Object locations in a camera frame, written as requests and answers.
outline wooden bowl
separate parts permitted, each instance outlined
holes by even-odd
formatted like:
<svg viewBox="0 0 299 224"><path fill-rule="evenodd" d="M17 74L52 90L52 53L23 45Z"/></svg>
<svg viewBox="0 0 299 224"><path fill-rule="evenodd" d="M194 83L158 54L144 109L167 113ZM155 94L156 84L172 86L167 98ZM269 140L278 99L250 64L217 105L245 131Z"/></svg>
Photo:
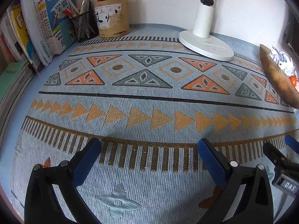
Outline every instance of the wooden bowl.
<svg viewBox="0 0 299 224"><path fill-rule="evenodd" d="M269 56L271 50L260 45L260 58L266 76L283 100L293 108L299 109L299 93L290 79Z"/></svg>

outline pencil holder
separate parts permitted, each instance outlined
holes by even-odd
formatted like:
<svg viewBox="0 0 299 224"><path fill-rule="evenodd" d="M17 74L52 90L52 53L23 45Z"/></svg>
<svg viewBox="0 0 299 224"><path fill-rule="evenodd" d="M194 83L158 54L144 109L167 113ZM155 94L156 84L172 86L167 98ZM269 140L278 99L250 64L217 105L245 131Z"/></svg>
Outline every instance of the pencil holder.
<svg viewBox="0 0 299 224"><path fill-rule="evenodd" d="M78 42L81 43L99 35L94 10L78 15L71 20L77 34Z"/></svg>
<svg viewBox="0 0 299 224"><path fill-rule="evenodd" d="M128 0L96 2L95 18L102 38L117 38L127 35L130 31Z"/></svg>

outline white desk lamp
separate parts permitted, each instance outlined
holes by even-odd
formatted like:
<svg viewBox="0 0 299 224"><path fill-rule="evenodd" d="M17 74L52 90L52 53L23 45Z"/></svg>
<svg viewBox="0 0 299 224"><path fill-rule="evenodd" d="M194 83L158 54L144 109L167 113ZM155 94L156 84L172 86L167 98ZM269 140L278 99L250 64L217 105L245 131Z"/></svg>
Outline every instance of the white desk lamp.
<svg viewBox="0 0 299 224"><path fill-rule="evenodd" d="M214 8L211 6L214 1L200 1L193 30L180 32L179 40L184 46L201 55L215 60L230 61L234 56L233 50L222 40L210 35L214 14Z"/></svg>

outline teal triangle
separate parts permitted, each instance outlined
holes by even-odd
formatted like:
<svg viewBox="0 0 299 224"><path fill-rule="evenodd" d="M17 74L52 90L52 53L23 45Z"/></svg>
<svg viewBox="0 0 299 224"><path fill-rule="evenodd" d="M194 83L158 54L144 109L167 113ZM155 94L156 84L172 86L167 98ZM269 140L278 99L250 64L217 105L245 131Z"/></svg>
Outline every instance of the teal triangle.
<svg viewBox="0 0 299 224"><path fill-rule="evenodd" d="M280 104L289 107L289 105L282 99L282 97L280 98Z"/></svg>
<svg viewBox="0 0 299 224"><path fill-rule="evenodd" d="M144 66L151 66L158 62L171 58L171 56L166 55L129 55L129 57L140 62Z"/></svg>
<svg viewBox="0 0 299 224"><path fill-rule="evenodd" d="M235 93L237 97L243 97L248 99L255 99L262 101L261 98L254 92L250 87L248 87L246 84L242 83L242 85L239 87L238 91Z"/></svg>
<svg viewBox="0 0 299 224"><path fill-rule="evenodd" d="M235 69L235 68L232 68L232 67L229 67L229 66L225 66L225 65L222 65L225 69L229 70L232 74L234 74L235 76L237 76L239 79L241 79L242 81L244 80L244 78L247 76L247 72L245 71L241 71L241 70L238 70L238 69Z"/></svg>
<svg viewBox="0 0 299 224"><path fill-rule="evenodd" d="M45 86L59 86L61 85L59 72L50 76L48 81L44 84Z"/></svg>
<svg viewBox="0 0 299 224"><path fill-rule="evenodd" d="M72 60L64 60L60 65L59 65L59 70L63 70L64 68L68 67L69 65L77 62L78 60L81 60L82 58L77 58L77 59L72 59Z"/></svg>
<svg viewBox="0 0 299 224"><path fill-rule="evenodd" d="M151 71L144 69L125 77L112 84L113 86L135 86L135 87L160 87L172 88L167 82L159 78Z"/></svg>

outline lamp base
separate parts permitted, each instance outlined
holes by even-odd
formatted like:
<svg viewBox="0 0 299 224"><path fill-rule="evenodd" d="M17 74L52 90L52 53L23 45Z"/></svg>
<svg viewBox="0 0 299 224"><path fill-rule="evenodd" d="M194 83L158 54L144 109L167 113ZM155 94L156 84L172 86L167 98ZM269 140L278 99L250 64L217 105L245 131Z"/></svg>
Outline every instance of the lamp base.
<svg viewBox="0 0 299 224"><path fill-rule="evenodd" d="M233 50L226 43L212 35L204 39L188 30L180 32L178 39L190 50L215 60L230 61L234 56Z"/></svg>

